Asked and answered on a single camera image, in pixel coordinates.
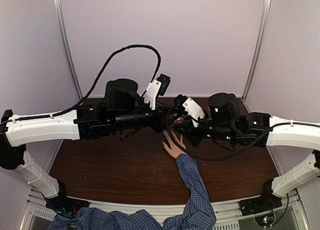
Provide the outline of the pink nail polish bottle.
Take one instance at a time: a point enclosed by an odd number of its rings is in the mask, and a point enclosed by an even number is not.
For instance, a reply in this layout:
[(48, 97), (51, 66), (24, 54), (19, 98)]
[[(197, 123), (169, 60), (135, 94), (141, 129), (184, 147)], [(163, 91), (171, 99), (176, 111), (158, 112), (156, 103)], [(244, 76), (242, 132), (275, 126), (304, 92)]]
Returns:
[(182, 124), (184, 123), (184, 119), (180, 118), (180, 119), (177, 119), (174, 121), (174, 125), (179, 125), (179, 124)]

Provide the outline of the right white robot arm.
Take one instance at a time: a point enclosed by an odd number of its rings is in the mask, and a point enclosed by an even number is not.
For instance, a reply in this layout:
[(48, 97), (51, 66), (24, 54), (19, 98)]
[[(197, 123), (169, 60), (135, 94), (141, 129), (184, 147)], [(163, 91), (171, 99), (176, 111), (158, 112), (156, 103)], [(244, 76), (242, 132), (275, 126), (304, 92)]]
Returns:
[(217, 93), (207, 100), (209, 113), (192, 98), (178, 95), (174, 104), (187, 119), (174, 130), (197, 147), (203, 139), (227, 141), (231, 146), (291, 146), (311, 149), (307, 158), (281, 176), (263, 184), (256, 200), (260, 210), (268, 210), (277, 198), (320, 174), (320, 125), (283, 119), (267, 113), (241, 115), (237, 98), (231, 93)]

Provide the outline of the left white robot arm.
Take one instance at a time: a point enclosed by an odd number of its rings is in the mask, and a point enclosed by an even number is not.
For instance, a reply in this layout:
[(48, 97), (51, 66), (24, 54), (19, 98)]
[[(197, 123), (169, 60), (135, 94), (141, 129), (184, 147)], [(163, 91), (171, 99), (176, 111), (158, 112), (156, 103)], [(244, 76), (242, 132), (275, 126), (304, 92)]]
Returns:
[(48, 140), (92, 140), (131, 130), (150, 127), (164, 130), (168, 106), (158, 105), (170, 77), (160, 75), (149, 83), (146, 93), (137, 93), (131, 79), (117, 79), (106, 84), (105, 96), (97, 104), (78, 105), (66, 112), (20, 116), (6, 110), (0, 123), (0, 165), (16, 170), (37, 188), (61, 212), (72, 207), (65, 185), (43, 172), (27, 152), (26, 145)]

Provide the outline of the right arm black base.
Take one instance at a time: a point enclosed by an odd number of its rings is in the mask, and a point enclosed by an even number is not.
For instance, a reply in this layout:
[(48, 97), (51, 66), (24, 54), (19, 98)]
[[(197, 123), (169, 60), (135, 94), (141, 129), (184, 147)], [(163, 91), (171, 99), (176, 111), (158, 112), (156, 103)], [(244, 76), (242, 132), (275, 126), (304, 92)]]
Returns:
[(282, 199), (279, 197), (267, 198), (263, 196), (248, 198), (239, 202), (242, 216), (258, 214), (282, 206)]

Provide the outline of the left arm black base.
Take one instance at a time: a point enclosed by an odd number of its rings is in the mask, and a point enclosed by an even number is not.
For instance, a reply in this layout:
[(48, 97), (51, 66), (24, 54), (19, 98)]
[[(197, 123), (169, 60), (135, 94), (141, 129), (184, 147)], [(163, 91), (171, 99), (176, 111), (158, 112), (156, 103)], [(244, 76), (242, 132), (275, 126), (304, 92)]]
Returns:
[(89, 207), (90, 203), (85, 200), (74, 198), (67, 199), (45, 199), (46, 207), (58, 213), (77, 212), (82, 207)]

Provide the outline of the mannequin hand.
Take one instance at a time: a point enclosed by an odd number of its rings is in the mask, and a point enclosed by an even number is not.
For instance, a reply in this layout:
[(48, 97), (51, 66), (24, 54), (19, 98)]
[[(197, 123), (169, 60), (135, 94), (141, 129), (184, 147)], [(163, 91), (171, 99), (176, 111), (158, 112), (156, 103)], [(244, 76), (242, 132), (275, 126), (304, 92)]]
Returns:
[(178, 138), (173, 131), (171, 133), (175, 142), (170, 138), (170, 135), (167, 131), (163, 132), (167, 140), (167, 144), (163, 141), (162, 145), (166, 152), (174, 159), (177, 159), (180, 155), (187, 155), (187, 153), (180, 149), (180, 147), (182, 147), (184, 150), (187, 149), (185, 144), (183, 143), (183, 136), (181, 135), (180, 138)]

